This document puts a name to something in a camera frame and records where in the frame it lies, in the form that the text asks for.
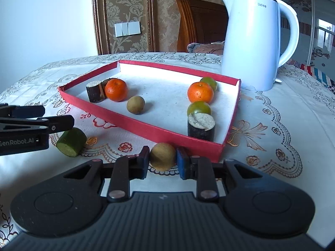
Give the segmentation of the brown longan fruit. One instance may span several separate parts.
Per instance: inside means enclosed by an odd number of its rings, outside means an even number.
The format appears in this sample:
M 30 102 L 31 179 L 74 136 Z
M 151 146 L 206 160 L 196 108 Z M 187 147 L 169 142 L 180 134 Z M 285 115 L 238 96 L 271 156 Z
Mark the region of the brown longan fruit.
M 141 114 L 145 100 L 141 96 L 133 96 L 127 101 L 127 110 L 132 114 Z
M 150 163 L 160 172 L 167 171 L 175 166 L 176 150 L 168 143 L 157 143 L 150 151 Z

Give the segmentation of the dark sugarcane cylinder piece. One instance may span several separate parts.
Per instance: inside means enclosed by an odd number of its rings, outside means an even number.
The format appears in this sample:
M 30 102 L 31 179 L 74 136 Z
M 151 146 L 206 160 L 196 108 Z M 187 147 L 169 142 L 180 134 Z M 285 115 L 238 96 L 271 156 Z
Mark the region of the dark sugarcane cylinder piece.
M 104 101 L 105 94 L 101 81 L 91 81 L 86 85 L 86 92 L 88 94 L 89 102 L 97 103 Z

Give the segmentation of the green tomato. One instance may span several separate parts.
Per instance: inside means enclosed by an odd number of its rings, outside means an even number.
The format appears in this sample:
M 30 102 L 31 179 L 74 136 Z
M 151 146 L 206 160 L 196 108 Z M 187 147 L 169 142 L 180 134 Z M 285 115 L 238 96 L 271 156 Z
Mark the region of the green tomato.
M 205 101 L 196 101 L 192 102 L 187 108 L 187 115 L 196 114 L 196 113 L 206 113 L 211 115 L 212 110 L 210 105 Z
M 212 77 L 203 77 L 201 80 L 203 83 L 207 83 L 214 92 L 216 92 L 218 84 L 216 83 L 216 80 L 214 80 Z

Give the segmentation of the small orange tangerine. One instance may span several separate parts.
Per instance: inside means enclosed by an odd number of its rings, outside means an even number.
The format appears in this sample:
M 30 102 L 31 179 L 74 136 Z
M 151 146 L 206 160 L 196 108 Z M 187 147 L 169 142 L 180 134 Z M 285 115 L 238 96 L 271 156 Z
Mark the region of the small orange tangerine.
M 106 98 L 112 101 L 120 102 L 126 99 L 128 87 L 125 81 L 118 78 L 112 78 L 105 85 L 104 91 Z

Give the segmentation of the large orange tangerine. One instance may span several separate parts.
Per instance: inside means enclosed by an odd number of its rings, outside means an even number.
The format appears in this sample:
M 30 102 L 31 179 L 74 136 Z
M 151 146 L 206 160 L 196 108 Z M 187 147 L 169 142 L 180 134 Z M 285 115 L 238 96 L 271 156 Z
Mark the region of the large orange tangerine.
M 188 88 L 187 97 L 190 102 L 204 101 L 209 104 L 214 98 L 214 91 L 207 83 L 195 82 Z

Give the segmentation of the round dark sugarcane piece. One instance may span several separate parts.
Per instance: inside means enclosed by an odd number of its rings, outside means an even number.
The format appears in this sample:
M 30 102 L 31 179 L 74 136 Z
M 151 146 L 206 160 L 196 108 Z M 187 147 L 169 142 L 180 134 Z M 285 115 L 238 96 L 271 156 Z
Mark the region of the round dark sugarcane piece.
M 104 94 L 104 96 L 106 96 L 106 85 L 108 84 L 109 81 L 113 80 L 115 78 L 107 78 L 104 81 L 101 82 L 101 86 L 102 86 L 102 92 Z

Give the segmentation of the green cucumber piece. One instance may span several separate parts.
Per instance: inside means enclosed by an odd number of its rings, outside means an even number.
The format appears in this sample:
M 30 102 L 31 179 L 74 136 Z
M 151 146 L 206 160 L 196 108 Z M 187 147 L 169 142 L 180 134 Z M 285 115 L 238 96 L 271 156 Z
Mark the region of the green cucumber piece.
M 72 128 L 60 136 L 56 147 L 60 152 L 68 157 L 76 157 L 86 143 L 87 137 L 79 128 Z

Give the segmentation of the red shallow tray box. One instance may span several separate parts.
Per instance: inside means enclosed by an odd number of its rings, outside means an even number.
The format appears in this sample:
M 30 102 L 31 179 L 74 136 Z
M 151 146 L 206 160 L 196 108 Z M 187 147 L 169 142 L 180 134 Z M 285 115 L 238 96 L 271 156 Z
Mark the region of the red shallow tray box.
M 202 77 L 212 77 L 218 84 L 210 103 L 216 122 L 212 142 L 187 135 L 187 90 Z M 86 85 L 92 81 L 119 78 L 129 88 L 128 96 L 145 100 L 142 114 L 131 114 L 126 101 L 89 102 Z M 120 60 L 86 73 L 61 86 L 62 98 L 92 115 L 153 142 L 185 147 L 190 155 L 219 161 L 236 114 L 241 81 L 220 74 L 186 67 L 143 61 Z

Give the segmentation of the patterned pillow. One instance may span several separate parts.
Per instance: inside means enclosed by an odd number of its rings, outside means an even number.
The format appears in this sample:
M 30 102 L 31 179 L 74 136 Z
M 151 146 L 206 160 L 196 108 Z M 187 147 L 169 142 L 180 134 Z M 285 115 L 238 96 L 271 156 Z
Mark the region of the patterned pillow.
M 205 54 L 216 54 L 222 55 L 224 50 L 225 41 L 217 41 L 209 44 L 201 44 L 193 42 L 188 44 L 187 51 L 189 53 L 205 53 Z

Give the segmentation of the white electric kettle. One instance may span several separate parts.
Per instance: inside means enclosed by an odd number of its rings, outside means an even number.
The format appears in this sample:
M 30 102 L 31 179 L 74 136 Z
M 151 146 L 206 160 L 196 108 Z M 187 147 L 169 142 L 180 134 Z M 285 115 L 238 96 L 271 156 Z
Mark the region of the white electric kettle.
M 296 11 L 281 0 L 223 0 L 228 26 L 222 75 L 242 88 L 269 91 L 299 42 Z

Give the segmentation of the wooden bed headboard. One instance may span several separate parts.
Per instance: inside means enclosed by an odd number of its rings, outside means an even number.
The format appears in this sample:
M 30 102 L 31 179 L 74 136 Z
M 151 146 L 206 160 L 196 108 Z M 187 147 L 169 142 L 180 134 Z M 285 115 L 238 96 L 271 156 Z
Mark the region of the wooden bed headboard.
M 228 12 L 224 5 L 204 0 L 176 0 L 180 13 L 177 51 L 187 52 L 191 43 L 224 41 Z

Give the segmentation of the colourful striped bedding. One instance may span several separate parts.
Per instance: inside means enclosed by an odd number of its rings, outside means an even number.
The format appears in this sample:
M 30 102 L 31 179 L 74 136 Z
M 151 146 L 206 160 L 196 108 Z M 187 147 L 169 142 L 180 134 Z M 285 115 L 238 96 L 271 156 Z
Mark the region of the colourful striped bedding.
M 320 82 L 330 92 L 335 93 L 334 80 L 330 79 L 330 77 L 328 77 L 324 72 L 317 69 L 316 67 L 307 66 L 293 59 L 290 59 L 288 62 L 286 62 L 286 64 L 292 65 L 296 67 L 297 69 L 301 69 L 302 71 L 305 71 L 307 74 L 309 74 L 314 79 L 316 79 L 318 82 Z

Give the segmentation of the wardrobe with glass doors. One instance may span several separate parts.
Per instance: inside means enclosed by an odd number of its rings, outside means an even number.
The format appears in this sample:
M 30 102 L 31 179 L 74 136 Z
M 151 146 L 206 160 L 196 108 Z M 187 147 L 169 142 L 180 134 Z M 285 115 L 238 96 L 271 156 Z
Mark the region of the wardrobe with glass doors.
M 297 13 L 298 46 L 292 59 L 334 79 L 334 0 L 282 0 Z

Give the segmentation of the white wall switch panel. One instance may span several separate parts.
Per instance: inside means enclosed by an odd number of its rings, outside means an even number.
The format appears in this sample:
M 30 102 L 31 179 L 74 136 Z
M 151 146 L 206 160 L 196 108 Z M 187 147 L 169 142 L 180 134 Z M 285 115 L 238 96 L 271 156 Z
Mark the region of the white wall switch panel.
M 114 29 L 116 37 L 141 34 L 140 22 L 116 23 Z

